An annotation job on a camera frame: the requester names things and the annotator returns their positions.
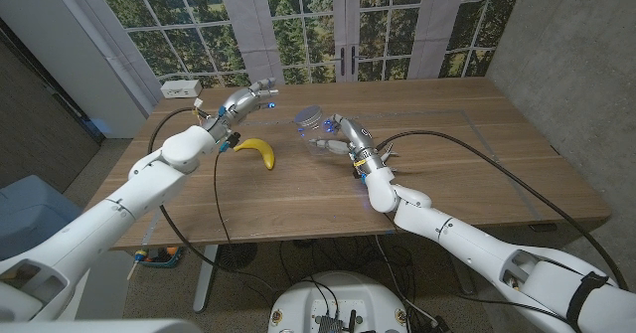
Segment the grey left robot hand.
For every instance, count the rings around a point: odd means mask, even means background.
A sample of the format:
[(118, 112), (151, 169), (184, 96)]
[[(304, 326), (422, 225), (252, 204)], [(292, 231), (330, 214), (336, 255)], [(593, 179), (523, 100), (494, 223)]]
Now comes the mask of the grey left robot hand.
[(207, 119), (203, 127), (217, 143), (225, 141), (233, 129), (257, 110), (274, 108), (272, 97), (278, 95), (276, 78), (266, 78), (234, 92), (219, 108), (214, 119)]

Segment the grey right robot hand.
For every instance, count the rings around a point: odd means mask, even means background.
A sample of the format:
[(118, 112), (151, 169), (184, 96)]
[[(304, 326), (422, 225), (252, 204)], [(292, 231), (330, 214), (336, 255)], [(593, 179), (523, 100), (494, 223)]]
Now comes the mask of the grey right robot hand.
[(310, 145), (325, 148), (335, 154), (348, 154), (359, 177), (367, 177), (376, 172), (392, 172), (385, 164), (387, 155), (379, 154), (371, 133), (359, 122), (340, 114), (333, 114), (328, 122), (329, 129), (334, 133), (341, 132), (348, 141), (310, 139)]

